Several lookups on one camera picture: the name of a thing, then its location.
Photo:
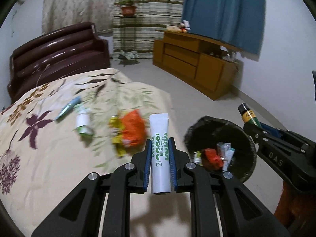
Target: spray can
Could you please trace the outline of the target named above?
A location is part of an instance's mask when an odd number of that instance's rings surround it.
[[[259,120],[255,116],[255,113],[248,107],[246,103],[242,103],[238,106],[238,111],[241,114],[242,121],[244,123],[249,122],[251,124],[254,124],[260,128],[262,128]]]

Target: metal screw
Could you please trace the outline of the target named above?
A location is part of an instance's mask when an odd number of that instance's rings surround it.
[[[96,180],[97,177],[98,177],[98,175],[97,175],[96,173],[90,173],[90,174],[88,175],[88,178],[89,178],[90,180]]]
[[[127,169],[127,170],[131,170],[131,169],[133,169],[135,167],[135,165],[133,164],[133,163],[127,163],[126,165],[125,165],[125,168]]]
[[[185,165],[188,169],[194,169],[195,168],[195,164],[193,162],[189,162]]]
[[[225,177],[226,179],[230,179],[233,177],[233,174],[229,171],[226,171],[223,173],[223,177]]]

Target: black cap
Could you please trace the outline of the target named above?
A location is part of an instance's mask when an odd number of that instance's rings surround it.
[[[242,103],[238,106],[238,111],[241,115],[243,115],[246,111],[250,110],[250,108],[248,107],[248,105],[246,103]]]

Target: light blue tube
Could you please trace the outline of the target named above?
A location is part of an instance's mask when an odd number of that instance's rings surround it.
[[[63,107],[58,114],[58,116],[55,118],[55,120],[60,119],[62,116],[68,114],[75,105],[81,103],[81,98],[80,96],[77,96],[76,98],[72,99],[65,107]]]

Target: red flower pot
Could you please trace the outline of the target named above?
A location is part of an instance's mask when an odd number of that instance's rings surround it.
[[[132,16],[135,14],[136,6],[121,7],[123,16]]]

